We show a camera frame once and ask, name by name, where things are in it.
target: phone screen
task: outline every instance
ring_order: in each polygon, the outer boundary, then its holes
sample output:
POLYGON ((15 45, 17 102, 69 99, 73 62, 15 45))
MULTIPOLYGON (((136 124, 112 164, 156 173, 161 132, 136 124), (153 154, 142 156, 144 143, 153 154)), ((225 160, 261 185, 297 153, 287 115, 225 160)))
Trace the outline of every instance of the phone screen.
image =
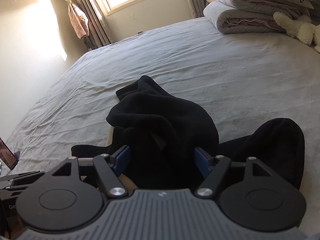
POLYGON ((12 170, 18 163, 17 158, 5 145, 4 141, 0 138, 0 159, 12 170))

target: triangular cutout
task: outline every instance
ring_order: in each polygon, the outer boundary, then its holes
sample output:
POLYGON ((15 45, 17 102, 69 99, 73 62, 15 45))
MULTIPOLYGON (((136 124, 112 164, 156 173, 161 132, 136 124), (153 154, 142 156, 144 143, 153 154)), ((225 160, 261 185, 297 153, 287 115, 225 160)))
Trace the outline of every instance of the triangular cutout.
POLYGON ((253 176, 261 176, 261 177, 270 177, 270 173, 267 172, 264 168, 262 168, 259 164, 253 163, 253 176))
POLYGON ((71 175, 71 163, 65 163, 60 169, 58 169, 52 176, 70 176, 71 175))

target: gray ribbed panel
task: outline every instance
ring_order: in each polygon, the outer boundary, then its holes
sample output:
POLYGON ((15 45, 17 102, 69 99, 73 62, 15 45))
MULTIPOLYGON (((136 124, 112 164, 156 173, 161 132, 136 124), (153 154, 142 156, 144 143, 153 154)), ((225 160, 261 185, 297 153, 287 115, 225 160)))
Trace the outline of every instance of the gray ribbed panel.
POLYGON ((90 226, 67 234, 45 235, 26 230, 19 240, 302 240, 297 228, 258 233, 234 224, 215 202, 194 197, 188 189, 136 190, 111 201, 90 226))

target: white logo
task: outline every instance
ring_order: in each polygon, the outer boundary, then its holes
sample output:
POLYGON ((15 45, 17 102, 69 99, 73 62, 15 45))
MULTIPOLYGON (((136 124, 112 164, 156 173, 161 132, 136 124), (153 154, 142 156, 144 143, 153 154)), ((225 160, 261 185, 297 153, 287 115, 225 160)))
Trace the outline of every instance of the white logo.
POLYGON ((167 193, 163 191, 163 192, 159 193, 158 195, 159 195, 160 197, 164 197, 165 195, 167 195, 167 193))

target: stack of bedding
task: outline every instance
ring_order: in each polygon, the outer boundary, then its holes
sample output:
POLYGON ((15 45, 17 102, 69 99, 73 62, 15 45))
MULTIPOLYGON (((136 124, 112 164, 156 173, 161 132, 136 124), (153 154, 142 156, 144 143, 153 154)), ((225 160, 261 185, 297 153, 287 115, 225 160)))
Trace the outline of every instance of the stack of bedding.
POLYGON ((273 19, 275 12, 293 20, 307 15, 319 21, 320 0, 215 0, 204 9, 204 15, 225 34, 284 32, 273 19))

